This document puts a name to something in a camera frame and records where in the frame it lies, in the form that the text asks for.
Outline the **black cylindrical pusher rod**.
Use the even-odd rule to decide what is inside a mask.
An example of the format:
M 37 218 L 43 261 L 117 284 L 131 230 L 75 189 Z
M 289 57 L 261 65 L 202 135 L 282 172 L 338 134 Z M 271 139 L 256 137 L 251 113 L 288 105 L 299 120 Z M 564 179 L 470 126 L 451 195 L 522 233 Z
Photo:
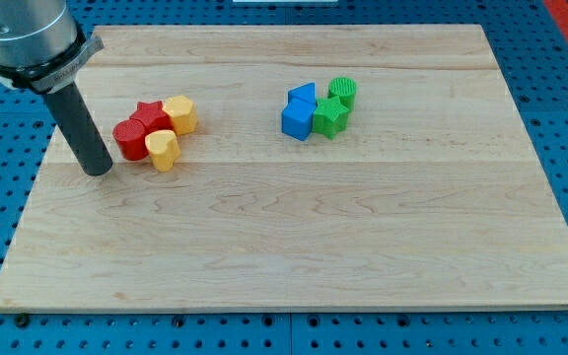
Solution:
M 113 160 L 75 82 L 43 96 L 83 172 L 92 177 L 107 173 Z

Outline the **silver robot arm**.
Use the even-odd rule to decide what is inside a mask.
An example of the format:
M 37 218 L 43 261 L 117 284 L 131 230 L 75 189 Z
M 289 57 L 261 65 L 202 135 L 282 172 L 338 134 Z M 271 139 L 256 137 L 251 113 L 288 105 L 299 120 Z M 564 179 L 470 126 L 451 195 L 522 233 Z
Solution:
M 104 48 L 87 37 L 65 0 L 0 0 L 0 82 L 42 96 L 83 172 L 100 176 L 112 158 L 76 85 Z

